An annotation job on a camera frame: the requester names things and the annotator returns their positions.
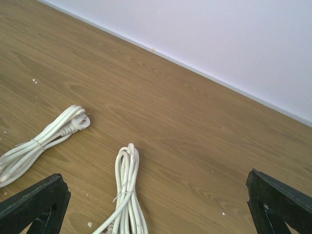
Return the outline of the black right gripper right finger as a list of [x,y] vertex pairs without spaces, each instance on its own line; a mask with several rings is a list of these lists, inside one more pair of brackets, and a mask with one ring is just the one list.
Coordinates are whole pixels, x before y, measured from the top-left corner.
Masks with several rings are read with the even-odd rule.
[[254,226],[259,234],[300,234],[312,232],[312,198],[287,184],[252,169],[247,177]]

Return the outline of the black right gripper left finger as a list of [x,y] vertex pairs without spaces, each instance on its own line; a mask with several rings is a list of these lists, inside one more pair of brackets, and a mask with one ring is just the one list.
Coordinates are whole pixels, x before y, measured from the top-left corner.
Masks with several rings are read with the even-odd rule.
[[71,193],[61,174],[52,174],[0,203],[0,232],[59,234]]

